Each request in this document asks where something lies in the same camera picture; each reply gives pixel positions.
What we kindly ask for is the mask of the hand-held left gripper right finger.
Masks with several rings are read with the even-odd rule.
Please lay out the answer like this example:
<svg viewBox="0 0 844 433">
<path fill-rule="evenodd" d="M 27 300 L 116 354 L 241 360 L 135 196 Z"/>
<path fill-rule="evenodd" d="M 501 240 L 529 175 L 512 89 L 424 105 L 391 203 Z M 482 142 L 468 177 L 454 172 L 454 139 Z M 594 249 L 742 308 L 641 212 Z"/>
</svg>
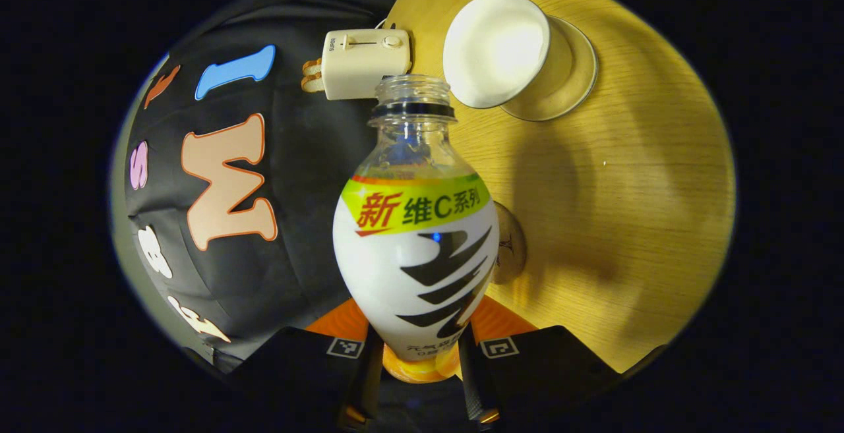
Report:
<svg viewBox="0 0 844 433">
<path fill-rule="evenodd" d="M 458 346 L 479 432 L 561 432 L 567 415 L 624 378 L 566 328 L 537 328 L 489 296 Z"/>
</svg>

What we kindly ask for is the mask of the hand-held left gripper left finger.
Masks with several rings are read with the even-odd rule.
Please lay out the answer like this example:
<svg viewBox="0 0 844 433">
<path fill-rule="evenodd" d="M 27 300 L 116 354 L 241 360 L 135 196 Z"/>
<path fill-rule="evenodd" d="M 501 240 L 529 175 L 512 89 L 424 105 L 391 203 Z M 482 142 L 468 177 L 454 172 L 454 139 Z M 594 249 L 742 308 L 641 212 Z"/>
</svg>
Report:
<svg viewBox="0 0 844 433">
<path fill-rule="evenodd" d="M 384 343 L 364 316 L 352 333 L 281 328 L 228 374 L 265 415 L 262 432 L 368 432 Z"/>
</svg>

